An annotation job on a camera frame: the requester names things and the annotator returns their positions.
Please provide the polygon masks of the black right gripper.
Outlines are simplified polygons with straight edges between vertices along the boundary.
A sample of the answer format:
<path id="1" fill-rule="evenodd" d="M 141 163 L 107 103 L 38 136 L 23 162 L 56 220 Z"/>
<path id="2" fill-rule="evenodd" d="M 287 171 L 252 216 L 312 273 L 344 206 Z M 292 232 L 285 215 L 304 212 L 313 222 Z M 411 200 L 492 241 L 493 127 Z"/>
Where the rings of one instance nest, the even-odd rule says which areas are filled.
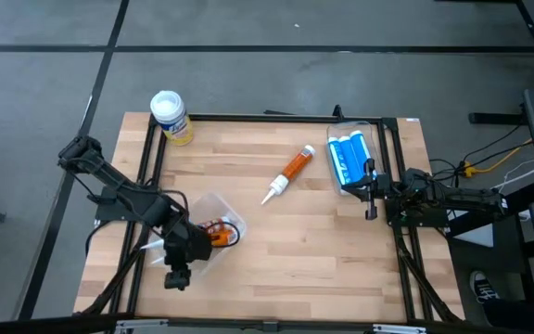
<path id="1" fill-rule="evenodd" d="M 400 195 L 406 185 L 402 181 L 393 181 L 388 174 L 375 174 L 375 160 L 369 158 L 364 164 L 365 183 L 354 182 L 342 186 L 345 193 L 359 200 L 366 200 L 365 218 L 369 221 L 377 217 L 375 199 L 395 198 Z"/>

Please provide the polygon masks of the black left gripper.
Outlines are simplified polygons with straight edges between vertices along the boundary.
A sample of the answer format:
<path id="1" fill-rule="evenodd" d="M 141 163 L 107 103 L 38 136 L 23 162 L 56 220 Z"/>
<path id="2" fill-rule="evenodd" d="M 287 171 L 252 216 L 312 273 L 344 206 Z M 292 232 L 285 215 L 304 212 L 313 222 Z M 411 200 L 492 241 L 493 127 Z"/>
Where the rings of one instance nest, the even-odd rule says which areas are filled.
<path id="1" fill-rule="evenodd" d="M 185 290 L 190 285 L 191 271 L 185 270 L 194 261 L 207 261 L 212 252 L 210 236 L 200 227 L 189 223 L 178 223 L 162 228 L 165 256 L 163 262 L 178 278 L 168 273 L 164 279 L 165 289 Z"/>

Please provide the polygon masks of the blue white silicone tube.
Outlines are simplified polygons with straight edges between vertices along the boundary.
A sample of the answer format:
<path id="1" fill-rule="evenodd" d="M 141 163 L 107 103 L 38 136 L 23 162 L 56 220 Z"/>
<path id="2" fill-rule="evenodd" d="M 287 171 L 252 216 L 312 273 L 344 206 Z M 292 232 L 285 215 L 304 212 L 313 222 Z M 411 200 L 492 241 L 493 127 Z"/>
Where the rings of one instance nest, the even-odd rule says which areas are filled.
<path id="1" fill-rule="evenodd" d="M 350 142 L 352 144 L 356 160 L 359 164 L 361 175 L 365 176 L 365 163 L 371 159 L 370 151 L 366 145 L 365 137 L 362 131 L 356 130 L 350 133 Z"/>
<path id="2" fill-rule="evenodd" d="M 362 178 L 362 171 L 359 167 L 350 138 L 348 136 L 342 136 L 339 138 L 339 143 L 348 166 L 350 179 L 352 182 L 357 182 Z"/>
<path id="3" fill-rule="evenodd" d="M 331 155 L 331 161 L 336 178 L 341 186 L 351 182 L 350 172 L 347 166 L 345 155 L 342 147 L 336 137 L 328 138 L 328 148 Z"/>

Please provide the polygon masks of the orange brown caulk tube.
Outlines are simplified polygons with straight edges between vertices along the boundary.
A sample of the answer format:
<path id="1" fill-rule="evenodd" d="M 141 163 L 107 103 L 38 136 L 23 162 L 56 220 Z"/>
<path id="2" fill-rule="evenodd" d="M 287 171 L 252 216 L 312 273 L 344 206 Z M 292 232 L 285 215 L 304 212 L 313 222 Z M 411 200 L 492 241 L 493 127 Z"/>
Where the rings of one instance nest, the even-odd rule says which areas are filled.
<path id="1" fill-rule="evenodd" d="M 226 228 L 233 228 L 234 230 L 237 231 L 237 227 L 234 224 L 232 224 L 230 219 L 226 216 L 197 224 L 197 227 L 202 229 L 209 236 L 210 234 L 214 232 L 218 232 Z"/>
<path id="2" fill-rule="evenodd" d="M 210 234 L 211 246 L 214 249 L 227 248 L 233 246 L 239 240 L 239 233 L 233 228 L 226 228 L 224 230 Z M 157 254 L 151 264 L 163 263 L 164 256 L 160 256 L 163 241 L 158 239 L 150 242 L 142 247 L 143 250 L 151 250 L 153 254 Z"/>

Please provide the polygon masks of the small clear plastic bin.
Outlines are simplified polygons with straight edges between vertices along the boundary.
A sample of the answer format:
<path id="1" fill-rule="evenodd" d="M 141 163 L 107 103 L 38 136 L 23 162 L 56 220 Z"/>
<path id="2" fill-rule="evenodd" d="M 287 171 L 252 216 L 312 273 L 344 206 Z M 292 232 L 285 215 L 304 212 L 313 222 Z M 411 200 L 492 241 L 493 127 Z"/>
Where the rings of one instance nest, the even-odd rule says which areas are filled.
<path id="1" fill-rule="evenodd" d="M 348 196 L 349 194 L 345 193 L 342 189 L 342 186 L 339 184 L 336 174 L 334 173 L 332 161 L 331 161 L 331 155 L 329 153 L 328 148 L 328 138 L 329 137 L 336 137 L 338 140 L 342 136 L 348 136 L 350 137 L 350 133 L 353 131 L 362 131 L 366 145 L 370 151 L 371 158 L 375 160 L 375 174 L 384 173 L 384 167 L 382 165 L 382 160 L 379 157 L 379 153 L 377 150 L 377 144 L 378 140 L 376 136 L 378 135 L 378 132 L 376 130 L 376 127 L 373 123 L 370 122 L 342 122 L 337 124 L 329 125 L 326 129 L 326 141 L 325 141 L 325 152 L 327 154 L 329 167 L 332 174 L 332 179 L 334 183 L 334 189 L 336 193 L 340 196 Z"/>

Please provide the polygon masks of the bright orange sealant tube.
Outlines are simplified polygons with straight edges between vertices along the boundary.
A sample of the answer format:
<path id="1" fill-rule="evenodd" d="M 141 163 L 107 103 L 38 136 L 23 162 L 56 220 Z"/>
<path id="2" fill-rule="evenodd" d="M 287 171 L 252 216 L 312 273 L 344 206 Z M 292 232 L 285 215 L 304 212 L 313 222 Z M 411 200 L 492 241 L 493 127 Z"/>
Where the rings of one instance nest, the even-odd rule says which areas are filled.
<path id="1" fill-rule="evenodd" d="M 315 154 L 315 149 L 311 145 L 305 145 L 294 159 L 278 174 L 269 185 L 269 191 L 261 201 L 264 205 L 272 197 L 281 195 L 287 186 L 300 174 L 300 172 L 311 162 Z"/>

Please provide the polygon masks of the large clear plastic bin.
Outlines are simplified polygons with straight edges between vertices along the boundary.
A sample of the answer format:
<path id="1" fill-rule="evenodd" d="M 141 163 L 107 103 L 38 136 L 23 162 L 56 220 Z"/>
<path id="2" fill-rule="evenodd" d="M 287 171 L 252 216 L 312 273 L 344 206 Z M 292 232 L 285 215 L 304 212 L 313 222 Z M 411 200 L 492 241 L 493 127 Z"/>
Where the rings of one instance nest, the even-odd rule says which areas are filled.
<path id="1" fill-rule="evenodd" d="M 231 223 L 237 227 L 239 240 L 233 245 L 235 246 L 246 235 L 247 224 L 222 197 L 215 193 L 208 193 L 195 201 L 190 208 L 190 221 L 195 225 L 223 216 L 228 217 Z M 207 261 L 194 261 L 190 264 L 192 274 L 195 276 L 207 274 L 213 266 L 226 256 L 233 246 L 220 249 L 212 248 L 210 258 Z"/>

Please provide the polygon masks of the Lysol wipes canister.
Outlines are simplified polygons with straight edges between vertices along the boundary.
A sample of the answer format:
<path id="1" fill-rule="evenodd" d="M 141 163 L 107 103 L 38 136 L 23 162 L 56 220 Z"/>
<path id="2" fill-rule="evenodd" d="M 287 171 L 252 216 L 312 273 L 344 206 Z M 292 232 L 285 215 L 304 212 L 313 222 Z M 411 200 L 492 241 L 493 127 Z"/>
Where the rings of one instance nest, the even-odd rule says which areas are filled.
<path id="1" fill-rule="evenodd" d="M 150 101 L 151 112 L 168 140 L 175 146 L 193 140 L 192 123 L 182 98 L 174 91 L 159 91 Z"/>

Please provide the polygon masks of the black white sneaker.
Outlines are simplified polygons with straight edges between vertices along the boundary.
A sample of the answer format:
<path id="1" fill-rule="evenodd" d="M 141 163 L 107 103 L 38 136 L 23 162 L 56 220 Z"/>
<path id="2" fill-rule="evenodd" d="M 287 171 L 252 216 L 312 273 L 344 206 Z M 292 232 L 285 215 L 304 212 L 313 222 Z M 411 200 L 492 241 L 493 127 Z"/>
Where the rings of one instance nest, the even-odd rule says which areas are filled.
<path id="1" fill-rule="evenodd" d="M 500 296 L 482 271 L 473 271 L 469 277 L 470 288 L 478 303 L 499 300 Z"/>

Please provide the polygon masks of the person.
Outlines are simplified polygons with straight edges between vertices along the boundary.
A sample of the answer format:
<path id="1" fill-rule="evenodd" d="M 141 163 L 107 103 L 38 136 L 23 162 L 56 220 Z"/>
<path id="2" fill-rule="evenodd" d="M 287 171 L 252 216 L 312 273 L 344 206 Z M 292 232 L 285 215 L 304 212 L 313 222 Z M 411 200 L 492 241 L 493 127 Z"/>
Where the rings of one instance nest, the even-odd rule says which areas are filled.
<path id="1" fill-rule="evenodd" d="M 498 328 L 534 332 L 534 304 L 491 299 L 482 303 L 489 323 Z"/>

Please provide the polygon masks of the silver aluminium bracket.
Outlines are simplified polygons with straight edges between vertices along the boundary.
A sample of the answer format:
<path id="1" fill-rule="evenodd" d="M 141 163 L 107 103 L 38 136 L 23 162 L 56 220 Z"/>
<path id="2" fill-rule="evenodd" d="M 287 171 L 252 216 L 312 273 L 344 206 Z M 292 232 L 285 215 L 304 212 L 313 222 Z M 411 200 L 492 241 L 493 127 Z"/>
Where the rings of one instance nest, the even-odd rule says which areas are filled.
<path id="1" fill-rule="evenodd" d="M 168 319 L 131 319 L 116 323 L 115 334 L 133 334 L 136 329 L 160 328 L 169 325 Z"/>
<path id="2" fill-rule="evenodd" d="M 373 324 L 374 334 L 427 334 L 426 328 L 404 325 Z"/>

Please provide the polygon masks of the black metal table frame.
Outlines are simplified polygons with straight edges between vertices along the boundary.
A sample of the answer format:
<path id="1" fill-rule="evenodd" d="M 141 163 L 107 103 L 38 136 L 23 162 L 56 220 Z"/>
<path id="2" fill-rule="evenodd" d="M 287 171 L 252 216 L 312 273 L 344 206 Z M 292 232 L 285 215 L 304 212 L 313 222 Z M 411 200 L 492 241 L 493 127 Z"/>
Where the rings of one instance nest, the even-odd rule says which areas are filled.
<path id="1" fill-rule="evenodd" d="M 136 176 L 145 143 L 162 160 L 159 182 L 192 204 L 208 193 L 222 197 L 245 220 L 244 238 L 185 290 L 165 289 L 166 267 L 144 256 L 122 287 L 121 310 L 139 318 L 191 327 L 216 322 L 264 330 L 358 330 L 373 324 L 457 334 L 438 315 L 423 316 L 413 297 L 409 318 L 402 295 L 393 233 L 384 215 L 368 221 L 365 206 L 334 189 L 325 152 L 333 118 L 290 115 L 203 114 L 193 119 L 191 143 L 175 147 L 144 112 L 123 116 L 112 162 Z M 311 162 L 279 196 L 264 205 L 269 185 L 311 145 Z"/>

